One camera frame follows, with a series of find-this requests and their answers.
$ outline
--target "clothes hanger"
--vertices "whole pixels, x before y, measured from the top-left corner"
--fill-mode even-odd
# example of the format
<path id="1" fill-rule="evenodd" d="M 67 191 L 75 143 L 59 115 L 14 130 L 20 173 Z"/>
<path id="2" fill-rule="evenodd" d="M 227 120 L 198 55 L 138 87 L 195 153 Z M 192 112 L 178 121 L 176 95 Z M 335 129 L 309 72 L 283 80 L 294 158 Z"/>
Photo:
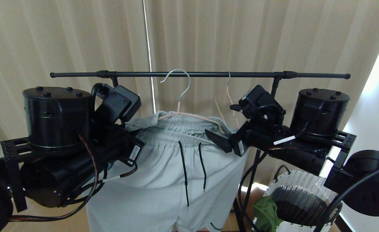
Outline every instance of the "clothes hanger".
<path id="1" fill-rule="evenodd" d="M 184 71 L 184 70 L 182 70 L 182 69 L 174 69 L 174 70 L 168 72 L 168 74 L 166 75 L 165 79 L 162 80 L 160 83 L 165 82 L 166 79 L 169 77 L 169 75 L 170 75 L 171 73 L 173 73 L 173 72 L 176 72 L 176 71 L 181 71 L 181 72 L 183 72 L 183 73 L 185 73 L 185 74 L 187 75 L 188 80 L 189 80 L 188 87 L 187 87 L 187 89 L 186 89 L 186 90 L 180 95 L 180 98 L 179 98 L 179 100 L 178 100 L 178 108 L 177 108 L 177 111 L 176 111 L 175 113 L 172 113 L 172 114 L 168 114 L 168 115 L 165 115 L 165 116 L 161 116 L 161 117 L 158 118 L 158 120 L 162 120 L 162 119 L 164 119 L 164 118 L 168 118 L 168 117 L 171 117 L 171 116 L 174 116 L 174 115 L 178 115 L 178 114 L 180 114 L 180 115 L 185 115 L 185 116 L 188 116 L 188 117 L 191 117 L 191 118 L 196 118 L 196 119 L 201 119 L 201 120 L 205 120 L 205 121 L 208 121 L 208 122 L 212 122 L 212 123 L 218 125 L 219 132 L 221 132 L 222 134 L 225 134 L 225 132 L 224 132 L 224 131 L 222 130 L 222 128 L 221 128 L 221 125 L 220 125 L 218 122 L 215 122 L 214 120 L 207 119 L 207 118 L 202 117 L 202 116 L 197 116 L 197 115 L 193 115 L 193 114 L 189 114 L 189 113 L 183 113 L 183 112 L 180 111 L 180 107 L 181 107 L 181 98 L 182 98 L 182 96 L 183 96 L 183 95 L 184 95 L 184 94 L 190 89 L 190 85 L 191 85 L 191 77 L 190 77 L 190 75 L 189 75 L 186 71 Z"/>
<path id="2" fill-rule="evenodd" d="M 228 92 L 228 85 L 229 85 L 229 81 L 230 81 L 230 80 L 231 80 L 231 73 L 228 72 L 227 90 L 225 91 L 225 93 L 227 93 L 227 96 L 228 96 L 228 98 L 229 98 L 229 101 L 230 101 L 231 104 L 233 105 L 234 103 L 232 103 L 232 99 L 231 99 L 231 97 L 230 97 L 230 95 L 229 95 L 229 92 Z M 224 116 L 222 116 L 221 110 L 219 109 L 219 106 L 218 106 L 218 103 L 217 103 L 217 97 L 215 98 L 215 102 L 216 102 L 216 106 L 217 106 L 218 112 L 219 112 L 219 114 L 221 115 L 222 120 L 223 120 L 224 123 L 226 124 L 225 119 L 224 119 Z M 235 112 L 234 112 L 234 111 L 232 111 L 232 116 L 235 118 L 235 122 L 237 123 L 237 128 L 240 128 L 240 125 L 238 124 L 238 119 L 237 119 L 237 117 L 235 117 Z"/>

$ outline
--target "beige curtain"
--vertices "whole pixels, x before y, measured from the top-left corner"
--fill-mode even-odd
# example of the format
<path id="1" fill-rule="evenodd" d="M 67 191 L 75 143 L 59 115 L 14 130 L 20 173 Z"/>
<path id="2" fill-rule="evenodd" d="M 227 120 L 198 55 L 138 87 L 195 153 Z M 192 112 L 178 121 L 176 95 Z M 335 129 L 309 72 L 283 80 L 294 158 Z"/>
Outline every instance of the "beige curtain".
<path id="1" fill-rule="evenodd" d="M 297 78 L 282 80 L 276 99 L 290 125 L 298 91 L 329 88 L 352 97 L 342 126 L 379 52 L 379 1 L 145 1 L 154 71 L 185 69 L 217 72 L 351 73 L 349 80 Z M 227 78 L 194 78 L 182 98 L 182 110 L 220 116 L 235 126 L 225 90 Z M 157 110 L 175 111 L 187 78 L 154 81 Z M 269 78 L 234 78 L 234 102 L 257 84 L 268 91 Z M 253 162 L 251 151 L 246 166 Z M 257 182 L 267 184 L 280 161 L 267 157 Z"/>
<path id="2" fill-rule="evenodd" d="M 0 141 L 26 137 L 22 91 L 71 86 L 91 91 L 101 78 L 55 78 L 50 72 L 149 71 L 142 1 L 0 1 Z M 140 94 L 136 116 L 153 113 L 150 78 L 119 78 Z M 57 216 L 28 201 L 23 214 Z M 49 223 L 9 223 L 4 231 L 88 231 L 85 211 Z"/>

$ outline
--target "elastic waistband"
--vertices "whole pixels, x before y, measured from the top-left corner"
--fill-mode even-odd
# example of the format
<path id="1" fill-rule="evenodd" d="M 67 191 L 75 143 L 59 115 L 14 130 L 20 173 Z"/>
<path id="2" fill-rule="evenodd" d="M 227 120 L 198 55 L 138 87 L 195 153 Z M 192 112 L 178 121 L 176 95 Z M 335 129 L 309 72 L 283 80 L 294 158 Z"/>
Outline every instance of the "elastic waistband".
<path id="1" fill-rule="evenodd" d="M 191 147 L 202 143 L 204 145 L 214 145 L 214 143 L 207 139 L 205 135 L 205 129 L 218 133 L 219 128 L 215 123 L 188 117 L 185 115 L 174 115 L 168 118 L 158 120 L 159 117 L 171 114 L 175 112 L 157 112 L 154 117 L 148 118 L 152 120 L 155 125 L 142 129 L 137 138 L 145 141 L 146 144 L 159 145 L 162 144 L 166 147 L 178 147 L 178 141 L 181 141 L 185 147 Z M 225 132 L 224 136 L 230 135 L 231 130 L 225 125 L 225 123 L 217 117 L 208 117 L 221 125 L 222 130 Z M 144 120 L 135 122 L 135 126 L 139 127 L 139 124 L 146 124 Z"/>

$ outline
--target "black clothes rail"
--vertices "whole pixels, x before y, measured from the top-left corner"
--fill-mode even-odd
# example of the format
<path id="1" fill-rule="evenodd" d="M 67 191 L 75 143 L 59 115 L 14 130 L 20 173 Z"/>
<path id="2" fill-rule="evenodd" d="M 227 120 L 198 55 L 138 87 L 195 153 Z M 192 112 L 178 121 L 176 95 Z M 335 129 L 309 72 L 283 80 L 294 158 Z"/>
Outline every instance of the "black clothes rail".
<path id="1" fill-rule="evenodd" d="M 117 86 L 118 77 L 165 77 L 168 72 L 110 72 L 108 70 L 102 70 L 98 72 L 51 72 L 51 78 L 55 77 L 100 77 L 100 78 L 110 78 L 112 80 L 113 86 Z M 292 79 L 292 78 L 339 78 L 339 79 L 350 79 L 349 73 L 337 74 L 337 73 L 310 73 L 310 72 L 293 72 L 293 71 L 283 71 L 283 72 L 188 72 L 191 77 L 230 77 L 231 78 L 274 78 L 272 82 L 271 95 L 275 97 L 278 84 L 281 79 Z M 186 77 L 185 73 L 173 72 L 170 76 L 174 77 Z M 248 188 L 246 192 L 246 197 L 244 200 L 244 208 L 248 205 L 248 200 L 251 193 L 251 187 L 254 181 L 254 176 L 257 170 L 257 166 L 260 163 L 260 151 L 257 150 L 256 156 L 254 158 L 254 164 L 251 167 L 252 173 L 250 176 L 250 181 L 248 182 Z M 240 209 L 242 204 L 241 199 L 235 198 L 231 213 L 235 213 L 237 218 L 238 228 L 240 232 L 246 232 L 244 225 L 244 213 Z"/>
<path id="2" fill-rule="evenodd" d="M 111 72 L 101 70 L 98 72 L 51 72 L 51 78 L 55 77 L 87 77 L 96 76 L 100 78 L 110 78 L 113 86 L 117 86 L 118 77 L 165 77 L 168 72 Z M 191 77 L 229 77 L 231 78 L 274 78 L 271 95 L 274 97 L 281 79 L 292 78 L 339 78 L 350 79 L 349 73 L 311 73 L 311 72 L 188 72 Z M 170 76 L 186 77 L 184 73 L 173 72 Z"/>

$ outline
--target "basket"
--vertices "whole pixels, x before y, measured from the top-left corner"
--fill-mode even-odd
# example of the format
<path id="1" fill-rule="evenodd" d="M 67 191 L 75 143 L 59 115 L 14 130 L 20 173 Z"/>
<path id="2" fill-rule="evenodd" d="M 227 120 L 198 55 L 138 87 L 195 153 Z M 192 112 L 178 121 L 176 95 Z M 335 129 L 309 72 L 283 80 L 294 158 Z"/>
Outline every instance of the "basket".
<path id="1" fill-rule="evenodd" d="M 287 172 L 278 176 L 282 168 Z M 278 217 L 284 221 L 277 227 L 278 232 L 310 232 L 321 220 L 327 206 L 337 193 L 324 187 L 325 178 L 310 173 L 288 170 L 281 165 L 268 186 L 264 196 L 273 196 L 277 204 Z M 333 211 L 322 232 L 328 232 L 340 213 L 342 203 Z"/>

